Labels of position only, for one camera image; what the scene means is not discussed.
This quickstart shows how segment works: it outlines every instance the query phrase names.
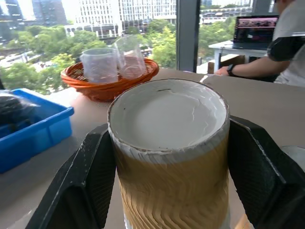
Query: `wristwatch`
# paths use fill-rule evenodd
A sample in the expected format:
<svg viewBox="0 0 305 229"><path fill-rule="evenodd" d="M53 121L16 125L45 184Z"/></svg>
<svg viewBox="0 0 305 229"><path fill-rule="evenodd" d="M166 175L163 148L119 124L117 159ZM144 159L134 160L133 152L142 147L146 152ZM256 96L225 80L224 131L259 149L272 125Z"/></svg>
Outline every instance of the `wristwatch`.
<svg viewBox="0 0 305 229"><path fill-rule="evenodd" d="M230 65L228 66L228 68L227 68L227 72L228 72L229 76L238 77L237 75L234 75L233 72L232 72L232 70L233 70L234 67L235 67L235 64L230 64Z"/></svg>

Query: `wicker basket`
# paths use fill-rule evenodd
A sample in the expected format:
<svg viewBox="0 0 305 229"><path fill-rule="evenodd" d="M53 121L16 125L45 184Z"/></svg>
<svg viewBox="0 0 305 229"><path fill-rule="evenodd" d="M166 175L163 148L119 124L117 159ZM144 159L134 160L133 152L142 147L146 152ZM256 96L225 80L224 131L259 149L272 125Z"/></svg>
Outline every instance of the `wicker basket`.
<svg viewBox="0 0 305 229"><path fill-rule="evenodd" d="M136 79L128 80L121 77L115 83L90 83L83 75L82 63L72 65L61 72L61 79L66 84L74 87L78 92L97 102L109 102L124 91L146 81L151 80L158 72L158 64L150 59L144 59L146 65L145 73Z"/></svg>

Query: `glass window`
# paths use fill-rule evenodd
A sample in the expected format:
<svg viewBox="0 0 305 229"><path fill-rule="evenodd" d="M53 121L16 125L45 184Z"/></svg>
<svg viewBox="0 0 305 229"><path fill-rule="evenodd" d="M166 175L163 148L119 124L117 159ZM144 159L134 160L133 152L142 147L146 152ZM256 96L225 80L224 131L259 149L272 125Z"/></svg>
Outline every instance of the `glass window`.
<svg viewBox="0 0 305 229"><path fill-rule="evenodd" d="M143 57L176 68L175 0L162 5L144 0L152 6L145 6L145 14L143 1L133 0L12 1L16 6L0 15L0 79L7 89L63 90L68 86L61 71L78 62L82 51L110 47L113 36L123 34L139 38ZM1 23L7 19L11 22Z"/></svg>
<svg viewBox="0 0 305 229"><path fill-rule="evenodd" d="M214 51L209 45L232 40L235 18L250 15L253 1L202 0L201 2L197 73L207 73L208 62L214 59Z"/></svg>
<svg viewBox="0 0 305 229"><path fill-rule="evenodd" d="M270 8L269 8L269 12L270 13L274 11L274 7L275 7L275 3L274 2L275 2L275 0L271 1Z"/></svg>

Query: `white building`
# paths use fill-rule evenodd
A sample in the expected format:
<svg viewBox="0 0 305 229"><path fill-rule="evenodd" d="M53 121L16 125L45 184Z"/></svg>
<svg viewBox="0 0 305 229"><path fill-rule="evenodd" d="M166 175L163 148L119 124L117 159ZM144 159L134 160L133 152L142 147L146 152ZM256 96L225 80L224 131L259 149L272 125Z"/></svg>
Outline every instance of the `white building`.
<svg viewBox="0 0 305 229"><path fill-rule="evenodd" d="M221 5L221 6L226 6L229 4L234 4L237 6L244 6L244 5L250 5L252 6L253 0L213 0L212 1L213 5Z"/></svg>
<svg viewBox="0 0 305 229"><path fill-rule="evenodd" d="M88 30L101 38L121 35L129 26L145 32L152 19L176 22L176 0L76 0L76 24L67 32Z"/></svg>

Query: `hand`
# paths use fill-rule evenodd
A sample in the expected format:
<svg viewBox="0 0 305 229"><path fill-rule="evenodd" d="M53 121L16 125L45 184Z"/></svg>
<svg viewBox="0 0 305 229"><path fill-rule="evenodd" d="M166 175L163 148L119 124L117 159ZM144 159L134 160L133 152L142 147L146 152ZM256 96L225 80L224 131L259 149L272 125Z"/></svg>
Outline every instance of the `hand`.
<svg viewBox="0 0 305 229"><path fill-rule="evenodd" d="M214 74L215 75L225 75L225 76L229 76L229 73L227 72L228 66L222 67L220 69L218 69Z"/></svg>

